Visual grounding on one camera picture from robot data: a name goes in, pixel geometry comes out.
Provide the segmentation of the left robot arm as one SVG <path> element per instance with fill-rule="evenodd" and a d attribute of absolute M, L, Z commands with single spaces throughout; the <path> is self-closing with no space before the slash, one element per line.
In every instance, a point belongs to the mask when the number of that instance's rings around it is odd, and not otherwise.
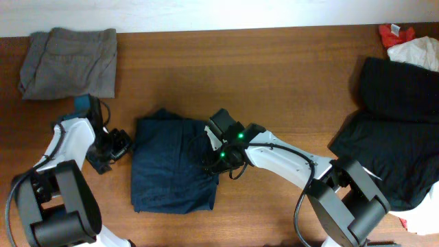
<path fill-rule="evenodd" d="M 54 126 L 54 136 L 42 158 L 16 176 L 5 206 L 5 226 L 12 246 L 10 206 L 16 204 L 30 246 L 133 247 L 102 223 L 99 205 L 83 174 L 86 153 L 95 132 L 86 118 Z"/>

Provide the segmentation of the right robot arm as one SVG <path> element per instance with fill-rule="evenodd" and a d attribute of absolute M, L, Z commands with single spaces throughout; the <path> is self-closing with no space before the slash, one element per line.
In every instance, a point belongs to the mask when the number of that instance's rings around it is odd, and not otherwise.
<path fill-rule="evenodd" d="M 208 172 L 257 167 L 301 188 L 294 230 L 300 230 L 298 214 L 308 199 L 328 235 L 324 246 L 368 246 L 369 234 L 390 211 L 375 183 L 377 176 L 356 160 L 310 154 L 253 123 L 243 127 L 239 122 L 209 120 L 204 130 L 218 156 Z"/>

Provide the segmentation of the navy blue shorts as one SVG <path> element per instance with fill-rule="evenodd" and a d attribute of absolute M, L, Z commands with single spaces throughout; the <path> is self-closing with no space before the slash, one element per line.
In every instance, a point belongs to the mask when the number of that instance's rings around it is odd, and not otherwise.
<path fill-rule="evenodd" d="M 164 108 L 137 121 L 131 165 L 135 212 L 213 210 L 219 178 L 202 169 L 212 152 L 204 128 L 203 121 Z"/>

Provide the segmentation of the black shorts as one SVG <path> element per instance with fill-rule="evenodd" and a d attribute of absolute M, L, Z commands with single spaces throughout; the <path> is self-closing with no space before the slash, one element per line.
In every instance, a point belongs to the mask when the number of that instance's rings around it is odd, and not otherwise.
<path fill-rule="evenodd" d="M 359 96 L 372 113 L 399 121 L 438 123 L 438 72 L 416 65 L 367 58 Z"/>

